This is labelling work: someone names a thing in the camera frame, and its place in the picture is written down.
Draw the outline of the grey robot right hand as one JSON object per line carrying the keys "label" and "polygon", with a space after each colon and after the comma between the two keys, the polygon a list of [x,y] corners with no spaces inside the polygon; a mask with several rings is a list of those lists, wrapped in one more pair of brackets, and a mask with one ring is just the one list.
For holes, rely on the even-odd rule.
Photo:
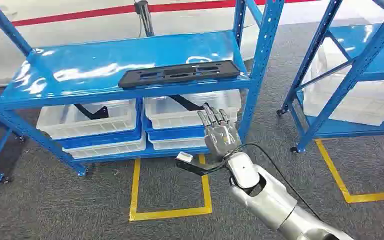
{"label": "grey robot right hand", "polygon": [[223,109],[215,109],[207,102],[197,112],[204,125],[204,141],[210,153],[218,158],[234,152],[242,142],[235,123]]}

